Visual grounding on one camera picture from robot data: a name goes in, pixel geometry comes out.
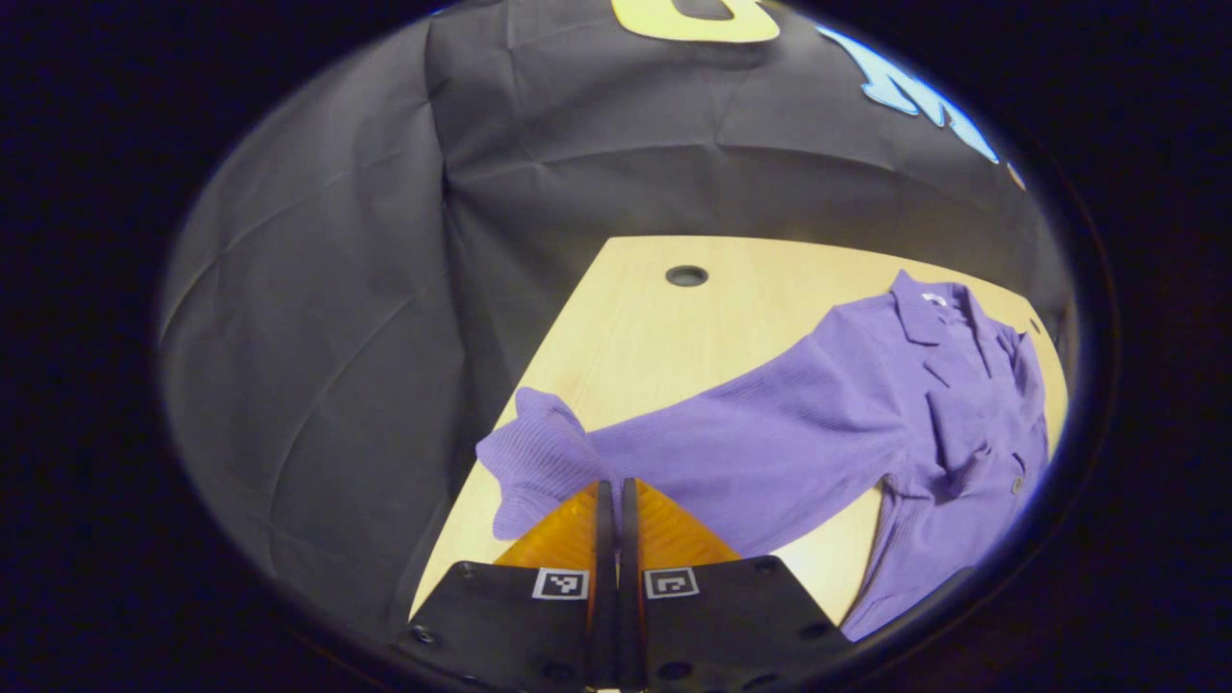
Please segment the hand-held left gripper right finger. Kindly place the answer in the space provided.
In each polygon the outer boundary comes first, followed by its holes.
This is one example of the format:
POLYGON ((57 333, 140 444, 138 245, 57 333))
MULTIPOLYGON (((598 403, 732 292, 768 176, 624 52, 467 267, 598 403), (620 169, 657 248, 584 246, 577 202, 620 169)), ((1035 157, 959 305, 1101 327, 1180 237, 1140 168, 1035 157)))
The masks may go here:
POLYGON ((802 691, 851 654, 782 559, 739 556, 642 478, 621 539, 625 692, 802 691))

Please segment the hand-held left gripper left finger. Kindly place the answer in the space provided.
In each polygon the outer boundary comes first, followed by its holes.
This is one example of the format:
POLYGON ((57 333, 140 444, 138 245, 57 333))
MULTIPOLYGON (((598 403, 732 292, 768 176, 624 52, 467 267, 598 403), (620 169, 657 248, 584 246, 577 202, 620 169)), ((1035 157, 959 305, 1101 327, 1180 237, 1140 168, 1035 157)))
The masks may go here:
POLYGON ((461 560, 395 638, 456 692, 591 692, 611 684, 614 494, 598 481, 490 562, 461 560))

